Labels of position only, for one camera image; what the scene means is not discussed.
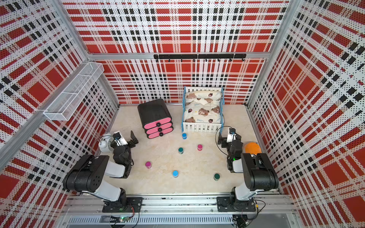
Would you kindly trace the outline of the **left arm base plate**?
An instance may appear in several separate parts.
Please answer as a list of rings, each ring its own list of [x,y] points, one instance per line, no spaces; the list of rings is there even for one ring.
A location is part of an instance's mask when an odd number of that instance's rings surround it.
[[[142,197],[127,197],[115,202],[105,201],[102,209],[103,213],[133,213],[140,212]]]

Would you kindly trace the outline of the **black pink drawer cabinet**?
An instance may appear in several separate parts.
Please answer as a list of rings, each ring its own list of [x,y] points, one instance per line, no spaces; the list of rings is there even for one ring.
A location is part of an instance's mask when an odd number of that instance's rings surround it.
[[[163,137],[174,130],[172,117],[163,99],[139,104],[137,109],[148,139]]]

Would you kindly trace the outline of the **magenta paint can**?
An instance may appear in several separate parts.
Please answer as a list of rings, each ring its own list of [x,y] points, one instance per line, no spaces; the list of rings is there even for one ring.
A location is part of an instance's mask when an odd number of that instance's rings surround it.
[[[145,166],[146,166],[147,169],[150,169],[152,167],[152,164],[151,164],[150,161],[148,161],[148,162],[145,163]]]

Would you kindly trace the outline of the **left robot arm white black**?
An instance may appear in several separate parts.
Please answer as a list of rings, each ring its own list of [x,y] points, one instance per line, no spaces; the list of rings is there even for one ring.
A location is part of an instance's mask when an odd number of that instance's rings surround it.
[[[134,133],[131,140],[126,141],[120,131],[104,134],[99,142],[101,152],[111,152],[113,161],[108,155],[84,155],[71,168],[63,180],[66,190],[88,193],[104,202],[103,213],[139,213],[143,198],[127,197],[123,188],[116,187],[104,176],[114,179],[127,179],[131,173],[134,161],[131,149],[138,144]]]

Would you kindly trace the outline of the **pink paint can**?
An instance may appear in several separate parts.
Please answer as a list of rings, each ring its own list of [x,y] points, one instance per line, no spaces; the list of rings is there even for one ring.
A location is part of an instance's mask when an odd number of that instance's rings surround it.
[[[199,144],[199,145],[197,146],[197,149],[198,149],[198,151],[201,151],[201,150],[203,149],[203,146],[202,146],[201,144]]]

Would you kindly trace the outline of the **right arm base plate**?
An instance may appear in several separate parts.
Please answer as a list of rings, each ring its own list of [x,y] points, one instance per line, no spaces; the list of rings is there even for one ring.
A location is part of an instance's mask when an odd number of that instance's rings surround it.
[[[256,206],[251,200],[236,200],[230,197],[217,197],[218,212],[255,212]]]

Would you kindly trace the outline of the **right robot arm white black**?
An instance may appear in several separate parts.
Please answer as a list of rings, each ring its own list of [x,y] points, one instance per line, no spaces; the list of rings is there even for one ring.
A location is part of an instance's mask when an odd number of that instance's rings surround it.
[[[229,197],[217,197],[219,212],[256,212],[254,196],[277,189],[278,176],[268,158],[256,142],[243,144],[236,135],[218,137],[217,145],[227,149],[227,168],[242,173],[243,183],[233,187]]]

